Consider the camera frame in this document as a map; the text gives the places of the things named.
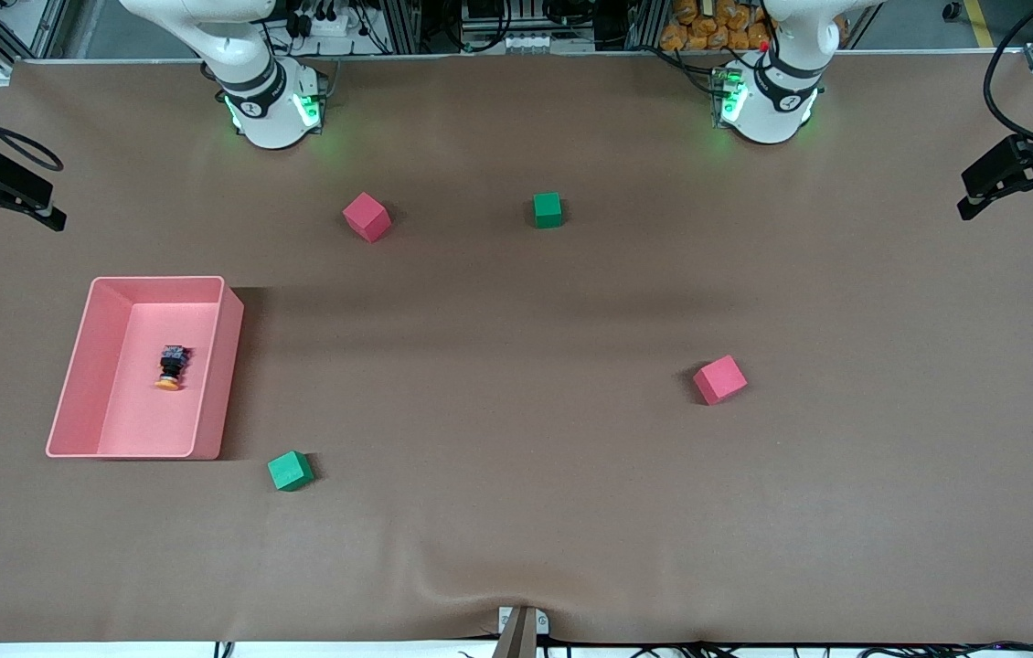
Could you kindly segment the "orange-capped black push button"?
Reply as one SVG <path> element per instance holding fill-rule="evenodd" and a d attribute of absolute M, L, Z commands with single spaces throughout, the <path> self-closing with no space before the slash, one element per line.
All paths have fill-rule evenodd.
<path fill-rule="evenodd" d="M 183 345 L 166 345 L 160 355 L 160 376 L 154 381 L 158 390 L 178 391 L 182 387 L 183 372 L 190 361 L 191 351 Z"/>

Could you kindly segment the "pink plastic bin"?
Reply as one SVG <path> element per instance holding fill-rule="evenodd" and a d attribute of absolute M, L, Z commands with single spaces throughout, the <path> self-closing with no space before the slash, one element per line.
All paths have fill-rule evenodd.
<path fill-rule="evenodd" d="M 219 276 L 98 278 L 54 413 L 54 459 L 218 457 L 244 305 Z M 166 345 L 191 351 L 178 391 L 158 390 Z"/>

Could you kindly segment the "pile of orange objects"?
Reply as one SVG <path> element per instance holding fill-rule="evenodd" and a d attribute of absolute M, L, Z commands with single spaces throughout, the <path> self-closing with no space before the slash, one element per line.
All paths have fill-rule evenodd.
<path fill-rule="evenodd" d="M 668 0 L 658 46 L 665 51 L 765 50 L 776 24 L 762 0 Z"/>

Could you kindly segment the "pink foam cube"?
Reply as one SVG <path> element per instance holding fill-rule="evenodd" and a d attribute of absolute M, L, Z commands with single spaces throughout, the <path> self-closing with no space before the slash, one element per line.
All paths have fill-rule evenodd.
<path fill-rule="evenodd" d="M 346 224 L 369 243 L 382 239 L 394 225 L 386 206 L 366 192 L 359 193 L 357 198 L 346 205 L 342 216 Z"/>
<path fill-rule="evenodd" d="M 705 404 L 713 407 L 742 391 L 748 380 L 733 355 L 724 355 L 698 369 L 693 375 L 693 383 Z"/>

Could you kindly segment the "white power strip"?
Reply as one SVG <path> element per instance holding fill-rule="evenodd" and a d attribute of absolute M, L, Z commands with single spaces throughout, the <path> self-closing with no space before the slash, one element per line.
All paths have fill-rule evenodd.
<path fill-rule="evenodd" d="M 361 29 L 357 13 L 346 3 L 303 8 L 296 25 L 303 37 L 352 38 Z"/>

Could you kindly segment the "white connector strip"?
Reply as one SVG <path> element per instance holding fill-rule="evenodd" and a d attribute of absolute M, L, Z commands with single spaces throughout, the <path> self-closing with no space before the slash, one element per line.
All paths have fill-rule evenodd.
<path fill-rule="evenodd" d="M 490 43 L 495 35 L 469 35 L 469 40 L 463 43 L 462 51 L 467 54 L 486 55 L 542 55 L 551 54 L 557 45 L 557 35 L 549 32 L 516 32 L 506 35 L 494 45 Z"/>

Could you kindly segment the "brown table mat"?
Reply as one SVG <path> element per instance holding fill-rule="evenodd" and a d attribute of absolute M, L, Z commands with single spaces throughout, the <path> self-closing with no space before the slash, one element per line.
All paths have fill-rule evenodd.
<path fill-rule="evenodd" d="M 841 56 L 764 147 L 655 56 L 366 59 L 281 153 L 196 64 L 19 64 L 69 224 L 0 213 L 0 643 L 1033 644 L 1033 191 L 956 209 L 985 63 Z M 49 458 L 91 281 L 173 275 L 244 305 L 220 458 Z"/>

